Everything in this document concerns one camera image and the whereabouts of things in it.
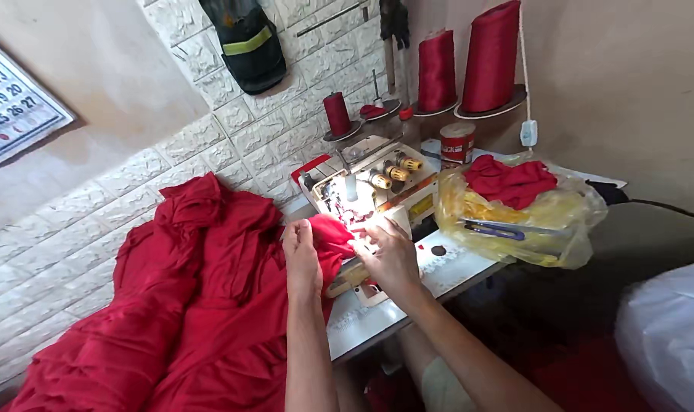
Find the blue handle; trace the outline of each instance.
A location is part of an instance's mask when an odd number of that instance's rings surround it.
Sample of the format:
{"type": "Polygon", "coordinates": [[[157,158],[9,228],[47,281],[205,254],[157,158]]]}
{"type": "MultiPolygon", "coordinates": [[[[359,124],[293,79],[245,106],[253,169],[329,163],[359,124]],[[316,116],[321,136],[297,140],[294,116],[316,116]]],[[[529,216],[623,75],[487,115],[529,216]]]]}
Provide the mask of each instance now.
{"type": "Polygon", "coordinates": [[[495,224],[469,222],[464,227],[477,233],[492,235],[498,238],[525,240],[525,234],[523,232],[495,224]]]}

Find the white rope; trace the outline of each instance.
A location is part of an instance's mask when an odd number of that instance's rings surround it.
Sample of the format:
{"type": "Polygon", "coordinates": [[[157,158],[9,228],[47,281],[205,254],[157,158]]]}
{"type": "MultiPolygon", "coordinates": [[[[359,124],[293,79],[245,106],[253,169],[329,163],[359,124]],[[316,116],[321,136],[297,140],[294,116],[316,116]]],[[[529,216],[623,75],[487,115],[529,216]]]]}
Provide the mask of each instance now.
{"type": "Polygon", "coordinates": [[[528,112],[528,120],[532,119],[530,116],[530,82],[528,81],[528,63],[525,58],[525,31],[523,30],[523,7],[520,5],[520,51],[522,52],[523,58],[523,75],[525,76],[525,91],[527,92],[527,102],[525,104],[525,109],[528,112]]]}

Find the calendar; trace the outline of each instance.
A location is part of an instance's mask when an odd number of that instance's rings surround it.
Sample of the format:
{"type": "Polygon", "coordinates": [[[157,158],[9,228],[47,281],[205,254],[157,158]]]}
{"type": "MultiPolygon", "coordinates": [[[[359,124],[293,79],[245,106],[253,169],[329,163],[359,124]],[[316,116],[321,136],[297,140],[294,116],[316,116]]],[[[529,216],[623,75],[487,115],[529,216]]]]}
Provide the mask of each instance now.
{"type": "Polygon", "coordinates": [[[75,117],[0,50],[0,163],[75,117]]]}

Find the red thread spool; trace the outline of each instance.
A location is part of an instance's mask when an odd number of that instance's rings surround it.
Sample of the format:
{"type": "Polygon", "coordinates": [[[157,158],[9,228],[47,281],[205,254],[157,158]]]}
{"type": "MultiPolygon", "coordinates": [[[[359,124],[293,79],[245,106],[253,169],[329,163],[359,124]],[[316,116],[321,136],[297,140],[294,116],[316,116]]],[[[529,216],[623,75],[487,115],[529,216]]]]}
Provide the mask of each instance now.
{"type": "Polygon", "coordinates": [[[456,102],[454,31],[418,44],[418,110],[439,111],[456,102]]]}
{"type": "Polygon", "coordinates": [[[329,120],[329,128],[332,129],[332,134],[341,136],[349,132],[352,127],[350,126],[347,106],[345,106],[342,92],[332,93],[326,96],[323,101],[326,119],[329,120]]]}
{"type": "Polygon", "coordinates": [[[520,2],[493,7],[471,22],[461,110],[487,111],[512,99],[520,2]]]}

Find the black glove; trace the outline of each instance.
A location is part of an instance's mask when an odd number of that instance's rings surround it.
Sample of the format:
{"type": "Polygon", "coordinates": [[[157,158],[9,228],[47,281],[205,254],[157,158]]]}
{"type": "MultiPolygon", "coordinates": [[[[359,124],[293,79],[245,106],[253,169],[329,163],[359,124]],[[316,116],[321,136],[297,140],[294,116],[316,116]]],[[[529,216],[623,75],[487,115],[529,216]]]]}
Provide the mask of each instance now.
{"type": "Polygon", "coordinates": [[[408,9],[400,0],[380,0],[380,38],[383,40],[395,36],[397,49],[411,47],[408,31],[408,9]]]}

